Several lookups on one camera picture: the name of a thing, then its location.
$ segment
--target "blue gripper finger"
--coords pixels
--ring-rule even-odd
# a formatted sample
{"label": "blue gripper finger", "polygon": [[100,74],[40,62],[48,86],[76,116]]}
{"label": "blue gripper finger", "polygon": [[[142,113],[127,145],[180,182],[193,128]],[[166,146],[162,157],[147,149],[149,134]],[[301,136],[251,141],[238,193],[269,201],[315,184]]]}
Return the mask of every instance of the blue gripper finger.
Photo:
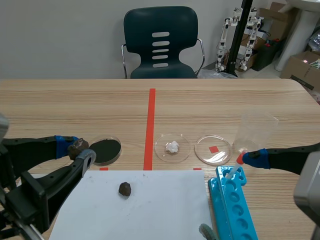
{"label": "blue gripper finger", "polygon": [[243,155],[242,160],[245,164],[255,168],[270,169],[269,154],[265,148],[247,152]]}
{"label": "blue gripper finger", "polygon": [[62,157],[65,157],[68,155],[68,147],[78,138],[76,136],[72,136],[72,141],[66,141],[63,136],[55,135],[55,141],[56,141],[56,151],[55,151],[55,159],[60,159]]}

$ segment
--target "pipette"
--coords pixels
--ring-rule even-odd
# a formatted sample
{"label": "pipette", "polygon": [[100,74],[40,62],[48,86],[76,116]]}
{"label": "pipette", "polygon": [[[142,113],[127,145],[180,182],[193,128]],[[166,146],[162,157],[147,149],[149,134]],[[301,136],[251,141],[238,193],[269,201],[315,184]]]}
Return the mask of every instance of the pipette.
{"label": "pipette", "polygon": [[240,166],[242,164],[244,164],[244,161],[242,160],[243,155],[245,154],[245,152],[243,151],[238,158],[236,159],[236,163],[234,165],[234,167],[231,169],[231,171],[229,172],[229,174],[226,176],[227,179],[232,179],[233,176],[235,175],[236,171],[238,170],[238,168],[240,168]]}

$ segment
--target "clear plastic beaker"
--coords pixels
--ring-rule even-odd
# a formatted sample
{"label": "clear plastic beaker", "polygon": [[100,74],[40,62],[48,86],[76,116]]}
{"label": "clear plastic beaker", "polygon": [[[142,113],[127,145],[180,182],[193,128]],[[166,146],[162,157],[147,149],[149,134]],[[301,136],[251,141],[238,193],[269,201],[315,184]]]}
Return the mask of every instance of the clear plastic beaker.
{"label": "clear plastic beaker", "polygon": [[243,114],[233,148],[240,153],[263,149],[278,122],[277,118],[267,112],[250,111]]}

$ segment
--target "white pedestal sink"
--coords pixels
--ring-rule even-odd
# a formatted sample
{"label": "white pedestal sink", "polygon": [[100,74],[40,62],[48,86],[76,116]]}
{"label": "white pedestal sink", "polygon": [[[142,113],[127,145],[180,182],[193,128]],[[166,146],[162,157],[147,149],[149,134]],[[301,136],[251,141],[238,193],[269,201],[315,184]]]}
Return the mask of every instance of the white pedestal sink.
{"label": "white pedestal sink", "polygon": [[285,12],[295,7],[300,9],[301,15],[275,66],[275,69],[280,72],[284,69],[290,56],[303,52],[320,18],[320,0],[286,1],[288,5],[279,12]]}

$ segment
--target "chair backrest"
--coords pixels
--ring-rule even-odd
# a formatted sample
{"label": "chair backrest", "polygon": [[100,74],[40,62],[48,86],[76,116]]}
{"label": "chair backrest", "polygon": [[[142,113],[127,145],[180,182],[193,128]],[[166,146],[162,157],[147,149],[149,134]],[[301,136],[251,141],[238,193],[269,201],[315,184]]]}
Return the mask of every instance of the chair backrest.
{"label": "chair backrest", "polygon": [[[133,9],[125,15],[123,25],[126,48],[140,55],[140,66],[180,63],[179,53],[193,47],[198,37],[197,14],[187,6]],[[153,59],[165,55],[166,59]]]}

